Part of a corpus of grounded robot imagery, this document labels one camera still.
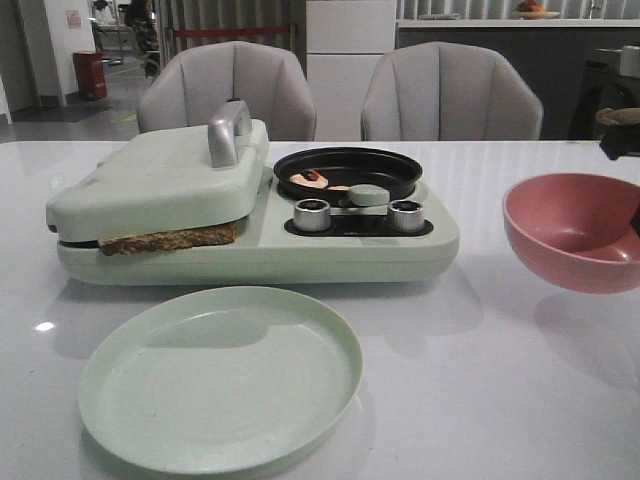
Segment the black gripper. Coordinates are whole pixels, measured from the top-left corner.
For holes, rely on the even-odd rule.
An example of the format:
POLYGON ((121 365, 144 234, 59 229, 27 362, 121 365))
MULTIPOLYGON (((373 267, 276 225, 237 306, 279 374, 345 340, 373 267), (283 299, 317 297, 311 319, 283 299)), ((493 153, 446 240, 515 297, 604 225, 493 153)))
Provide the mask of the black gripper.
MULTIPOLYGON (((612 125, 605 129, 600 140, 600 148, 612 161, 620 157, 638 157, 640 153, 640 125, 612 125)), ((640 230, 640 205, 637 207, 630 225, 640 230)))

